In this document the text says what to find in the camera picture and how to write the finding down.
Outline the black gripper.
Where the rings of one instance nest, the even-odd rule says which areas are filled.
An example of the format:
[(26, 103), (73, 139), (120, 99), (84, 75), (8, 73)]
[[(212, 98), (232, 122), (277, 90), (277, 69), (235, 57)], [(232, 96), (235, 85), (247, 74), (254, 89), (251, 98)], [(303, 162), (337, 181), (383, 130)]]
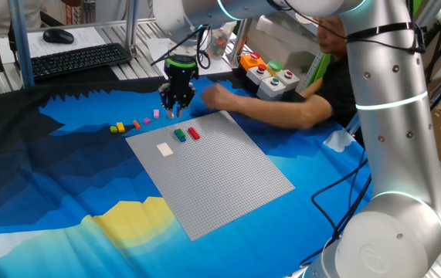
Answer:
[(198, 67), (167, 65), (165, 73), (168, 82), (158, 88), (161, 97), (161, 105), (166, 109), (167, 117), (173, 119), (174, 106), (177, 103), (176, 116), (181, 117), (184, 109), (188, 108), (192, 99), (196, 95), (194, 84), (191, 79), (198, 79)]

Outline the person's left hand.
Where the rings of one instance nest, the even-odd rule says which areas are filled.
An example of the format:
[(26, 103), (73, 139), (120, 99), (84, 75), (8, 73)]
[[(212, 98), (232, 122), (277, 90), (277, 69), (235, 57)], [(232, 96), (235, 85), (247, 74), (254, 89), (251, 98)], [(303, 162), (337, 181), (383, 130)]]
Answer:
[(214, 83), (201, 94), (203, 103), (211, 110), (239, 111), (239, 96), (227, 90), (223, 85)]

